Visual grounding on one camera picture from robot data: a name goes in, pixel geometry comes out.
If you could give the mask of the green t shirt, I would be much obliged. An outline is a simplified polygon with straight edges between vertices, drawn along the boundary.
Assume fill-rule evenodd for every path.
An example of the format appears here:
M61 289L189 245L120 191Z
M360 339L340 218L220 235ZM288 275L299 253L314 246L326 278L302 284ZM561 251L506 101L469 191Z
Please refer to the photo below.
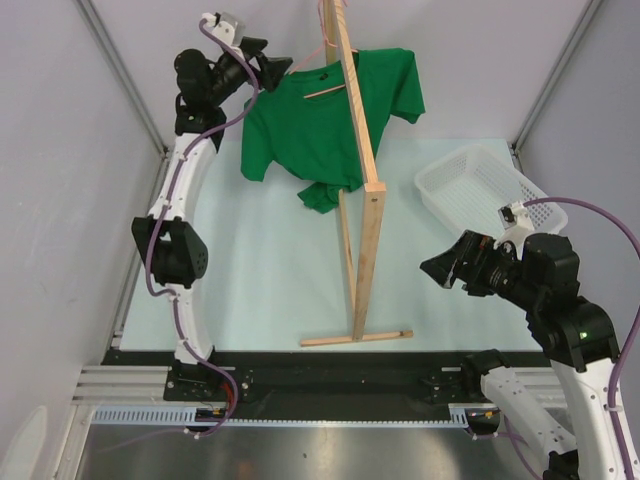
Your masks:
M416 123L425 113L413 51L360 50L353 55L372 148L379 148L393 117ZM264 180L280 165L307 182L297 196L325 214L337 207L341 191L363 185L342 66L287 75L273 92L259 94L244 118L240 171L249 181Z

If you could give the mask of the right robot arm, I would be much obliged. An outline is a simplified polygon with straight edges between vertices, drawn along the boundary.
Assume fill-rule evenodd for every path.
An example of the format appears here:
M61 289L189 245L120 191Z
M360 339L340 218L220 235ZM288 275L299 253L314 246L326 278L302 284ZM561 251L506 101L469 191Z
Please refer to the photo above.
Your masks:
M579 293L579 265L563 236L534 233L516 250L510 242L465 231L420 268L444 289L460 280L470 296L496 295L524 311L559 380L570 428L526 390L497 350L465 359L461 388L473 401L496 405L506 434L519 434L536 459L539 478L636 479L639 458L612 377L622 354L609 315Z

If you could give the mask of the pink wire hanger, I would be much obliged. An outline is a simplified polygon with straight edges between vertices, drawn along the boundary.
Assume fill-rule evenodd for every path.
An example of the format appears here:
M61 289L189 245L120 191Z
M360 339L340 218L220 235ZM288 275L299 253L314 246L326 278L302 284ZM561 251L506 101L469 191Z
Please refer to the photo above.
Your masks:
M317 14L321 30L321 45L308 57L292 68L291 95L297 100L317 99L329 93L345 90L349 100L361 99L361 86L358 80L359 62L362 51L357 49L347 27L348 1L318 1ZM344 75L337 85L325 86L316 90L302 81L311 79L312 73L328 73L330 65L338 64Z

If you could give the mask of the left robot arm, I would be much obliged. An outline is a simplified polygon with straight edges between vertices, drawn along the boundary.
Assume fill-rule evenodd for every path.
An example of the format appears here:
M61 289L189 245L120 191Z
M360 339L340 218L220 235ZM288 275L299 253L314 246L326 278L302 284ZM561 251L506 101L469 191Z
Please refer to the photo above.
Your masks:
M147 290L168 300L177 335L165 399L212 399L233 395L233 380L211 364L214 345L199 308L199 283L208 267L205 242L192 222L206 173L232 125L223 103L243 84L254 95L273 91L293 61L268 57L267 40L244 37L224 47L217 60L187 49L174 60L175 144L160 193L132 235L143 262Z

